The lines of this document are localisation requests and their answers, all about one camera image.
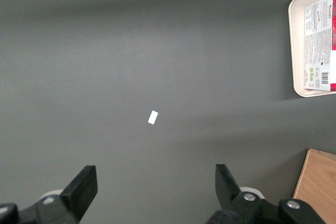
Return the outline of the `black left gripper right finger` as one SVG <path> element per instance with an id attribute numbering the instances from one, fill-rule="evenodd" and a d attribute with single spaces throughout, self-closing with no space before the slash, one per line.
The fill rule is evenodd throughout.
<path id="1" fill-rule="evenodd" d="M 215 191 L 221 206 L 207 223 L 324 223 L 318 213 L 299 199 L 269 203 L 252 191 L 243 191 L 225 164 L 215 166 Z"/>

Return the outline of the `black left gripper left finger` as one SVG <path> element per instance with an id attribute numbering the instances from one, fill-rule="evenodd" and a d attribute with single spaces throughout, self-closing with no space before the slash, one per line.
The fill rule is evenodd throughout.
<path id="1" fill-rule="evenodd" d="M 1 223 L 80 223 L 97 192 L 96 167 L 87 165 L 64 189 L 45 193 L 25 209 L 1 204 Z"/>

